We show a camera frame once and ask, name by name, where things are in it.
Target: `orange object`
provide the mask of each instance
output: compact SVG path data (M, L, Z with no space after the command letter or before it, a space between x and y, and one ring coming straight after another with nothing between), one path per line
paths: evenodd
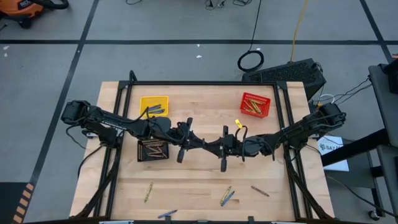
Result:
M252 112L252 111L247 110L246 105L247 105L247 102L250 100L254 100L254 101L263 103L263 104L259 104L259 103L256 104L256 106L260 109L261 113ZM270 105L271 105L271 99L269 99L269 98L266 98L263 96L257 96L257 95L251 94L251 93L243 93L240 109L241 109L241 112L244 114L256 116L259 118L265 118L266 116L268 116Z
M44 0L0 0L0 14L5 14L5 19L17 21L18 24L28 29L32 25L32 19L41 14L44 8L66 9L68 0L61 0L61 4Z

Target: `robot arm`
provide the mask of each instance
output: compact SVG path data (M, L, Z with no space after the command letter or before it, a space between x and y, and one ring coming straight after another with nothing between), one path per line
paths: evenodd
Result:
M140 119L143 115L131 120L104 111L97 106L91 106L87 101L75 100L67 103L61 120L65 124L81 126L83 131L97 134L101 145L106 147L118 146L118 129L127 131L138 139L154 138L167 141L181 147L177 162L182 162L185 151L202 148L221 158L221 171L225 172L227 156L241 156L243 160L245 157L254 157L259 153L273 156L274 150L283 142L301 149L307 143L309 136L339 128L344 124L346 116L336 105L329 103L274 134L249 136L241 142L233 134L228 134L228 127L224 126L222 137L213 142L206 142L190 130L192 118L188 118L187 122L178 122L177 128L171 128L171 120L168 118Z

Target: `concrete floor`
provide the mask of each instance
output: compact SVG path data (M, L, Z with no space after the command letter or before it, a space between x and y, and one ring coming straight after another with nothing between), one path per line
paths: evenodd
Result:
M57 117L52 123L57 103L62 105L63 98L96 102L101 82L125 80L130 69L139 80L240 80L243 73L236 61L249 44L209 43L249 40L258 6L258 0L245 7L227 1L224 8L207 11L205 0L143 0L133 6L124 0L69 1L69 9L47 11L29 30L12 21L0 21L0 27L8 25L0 31L0 99L6 105L0 111L0 182L30 180L47 130L51 124L55 126L26 222L67 218L72 204L84 152L65 135L66 126ZM264 53L263 68L289 60L291 45L278 44L277 40L292 40L303 2L262 1L255 39L269 41L253 48ZM398 0L366 3L382 38L395 40L387 43L392 44L387 46L389 51L398 53ZM87 22L90 10L94 17ZM321 63L328 81L323 93L344 93L366 79L368 66L387 62L388 52L381 47L385 43L378 42L358 0L311 0L297 39L325 40L299 44L295 54L295 60L313 58ZM91 40L192 41L160 44ZM257 59L248 58L244 63L249 67L257 64ZM62 94L63 87L69 87L64 89L66 95ZM334 135L358 139L383 127L371 88L340 108L347 112L348 121ZM84 142L75 131L78 140ZM391 210L382 180L380 184L385 206ZM337 218L373 222L367 215L371 207L334 183L329 187ZM354 190L372 200L370 190ZM386 217L378 223L393 221Z

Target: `wooden table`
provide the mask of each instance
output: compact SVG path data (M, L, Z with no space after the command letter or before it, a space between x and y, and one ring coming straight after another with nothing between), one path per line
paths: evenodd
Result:
M112 112L117 92L117 82L103 82L97 105ZM298 121L309 114L307 99L302 83L288 83L289 98L294 120ZM242 114L239 104L243 92L266 96L271 99L269 116L255 118ZM168 95L169 115L172 126L177 121L193 118L192 130L199 138L214 141L222 135L223 125L229 131L238 128L235 119L249 128L248 136L261 133L274 133L280 130L274 91L271 86L162 86L134 85L128 118L139 116L139 100L142 96ZM280 92L284 121L287 124L283 94ZM121 100L120 114L123 110ZM88 140L88 155L98 147L97 139ZM317 148L315 140L309 145ZM185 153L182 164L176 162L179 148L170 147L170 159L155 162L137 162L137 139L126 135L119 166L113 203L112 219L157 220L157 216L178 209L173 220L224 220L247 221L254 216L256 221L293 221L294 213L290 197L287 171L282 157L283 150L272 156L246 158L228 157L228 168L220 172L220 160L213 154L193 149ZM75 198L70 215L76 215L90 200L98 188L105 150L86 161L81 169ZM301 151L307 187L325 211L333 216L328 187L320 156L310 149ZM153 191L144 203L149 184ZM220 199L228 186L232 185L235 195L224 206ZM251 189L254 185L267 192L265 197ZM297 188L300 213L305 217L302 195ZM108 193L104 193L101 214L104 214Z

